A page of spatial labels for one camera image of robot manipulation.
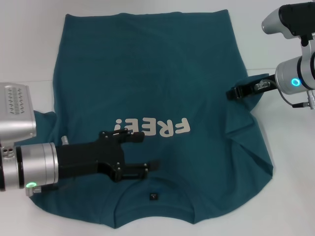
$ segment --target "t-shirt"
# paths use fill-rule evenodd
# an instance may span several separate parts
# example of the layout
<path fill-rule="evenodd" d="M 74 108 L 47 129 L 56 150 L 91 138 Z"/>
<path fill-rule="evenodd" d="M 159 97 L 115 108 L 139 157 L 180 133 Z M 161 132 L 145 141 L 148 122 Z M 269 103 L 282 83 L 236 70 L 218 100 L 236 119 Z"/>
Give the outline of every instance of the t-shirt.
<path fill-rule="evenodd" d="M 66 187 L 31 199 L 47 212 L 113 228 L 149 216 L 194 224 L 231 212 L 260 192 L 273 166 L 250 113 L 260 96 L 227 101 L 225 92 L 262 76 L 247 76 L 227 10 L 66 15 L 55 113 L 35 112 L 37 137 L 24 144 L 61 145 L 63 135 L 86 143 L 127 127 L 146 137 L 123 144 L 126 163 L 160 160 L 160 168 L 145 180 L 60 180 Z"/>

